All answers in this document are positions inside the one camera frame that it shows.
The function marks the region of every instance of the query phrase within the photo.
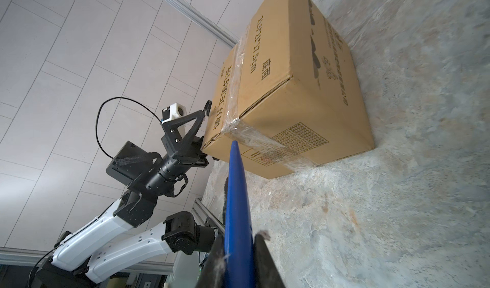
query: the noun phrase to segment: black cable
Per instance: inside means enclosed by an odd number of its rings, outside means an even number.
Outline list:
[[[155,118],[158,120],[159,123],[161,123],[162,121],[160,120],[160,118],[158,118],[158,116],[153,113],[152,111],[150,111],[149,108],[147,108],[146,106],[144,106],[143,104],[141,104],[140,102],[138,101],[135,101],[133,99],[130,99],[130,98],[126,98],[125,96],[115,96],[114,98],[110,98],[106,101],[104,101],[104,103],[102,103],[101,107],[99,108],[99,112],[97,113],[97,119],[95,120],[95,139],[97,139],[97,144],[99,145],[99,148],[101,148],[101,151],[104,152],[105,155],[109,156],[110,158],[113,158],[112,156],[110,156],[109,154],[107,154],[106,151],[104,151],[104,149],[102,148],[101,146],[101,142],[99,141],[99,135],[97,134],[97,126],[99,125],[99,116],[101,115],[101,110],[102,110],[102,107],[104,107],[104,105],[111,101],[111,100],[114,100],[114,99],[125,99],[125,100],[129,100],[129,101],[133,101],[135,103],[138,103],[139,105],[141,105],[142,107],[144,107],[147,111],[149,111],[152,115],[155,116]]]
[[[32,286],[32,282],[34,281],[34,278],[36,277],[35,275],[34,275],[34,277],[32,276],[32,272],[34,271],[34,269],[35,269],[35,268],[37,267],[37,265],[38,265],[38,264],[41,262],[41,260],[43,260],[43,259],[44,259],[44,258],[45,258],[47,255],[49,255],[49,254],[50,254],[52,251],[56,250],[56,248],[58,248],[58,246],[57,246],[57,247],[55,247],[55,248],[53,248],[53,249],[52,249],[51,251],[49,251],[48,253],[44,254],[44,256],[42,256],[42,257],[41,257],[41,259],[40,259],[40,260],[38,260],[38,261],[36,262],[36,264],[34,265],[34,267],[32,267],[31,271],[29,272],[29,277],[28,277],[28,282],[27,282],[27,284],[26,284],[26,288],[31,288],[31,286]]]

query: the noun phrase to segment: robotic arm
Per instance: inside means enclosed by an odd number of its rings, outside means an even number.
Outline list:
[[[162,137],[167,154],[146,152],[127,142],[106,169],[111,177],[127,185],[128,190],[74,233],[65,232],[56,250],[36,276],[48,288],[95,286],[120,270],[156,255],[177,252],[190,255],[194,250],[209,252],[215,230],[194,222],[188,211],[181,211],[155,227],[117,242],[114,237],[138,227],[153,214],[160,195],[175,197],[187,186],[186,173],[191,167],[206,167],[206,154],[200,151],[202,138],[196,136],[204,115],[209,115],[211,101],[204,111],[185,115],[185,108],[175,103],[162,111]],[[194,120],[185,134],[184,125]],[[175,194],[174,184],[185,184]]]

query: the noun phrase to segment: clear packing tape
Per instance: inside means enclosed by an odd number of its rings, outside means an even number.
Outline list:
[[[280,144],[276,140],[267,137],[252,126],[240,119],[238,113],[238,94],[240,90],[240,80],[242,76],[242,66],[245,58],[245,45],[248,37],[247,27],[245,34],[240,38],[236,45],[235,57],[233,62],[233,72],[227,87],[226,107],[223,127],[221,134],[226,134],[229,138],[245,144],[248,147],[260,152],[260,156],[266,162],[281,163],[292,171],[301,171],[317,166],[315,162],[300,155],[295,151],[295,147],[288,147]]]

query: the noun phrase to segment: gray marble surface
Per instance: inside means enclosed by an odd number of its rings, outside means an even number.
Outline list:
[[[247,173],[286,286],[489,287],[490,0],[313,1],[349,43],[376,149]],[[203,198],[220,218],[227,166]]]

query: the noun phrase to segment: brown cardboard box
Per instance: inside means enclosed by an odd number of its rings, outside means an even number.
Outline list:
[[[310,0],[265,0],[245,40],[238,117],[287,155],[261,153],[239,140],[246,170],[270,179],[292,172],[291,155],[323,164],[374,148],[349,48]],[[237,49],[224,62],[202,146],[224,161],[236,138],[221,130],[230,79],[240,72]]]

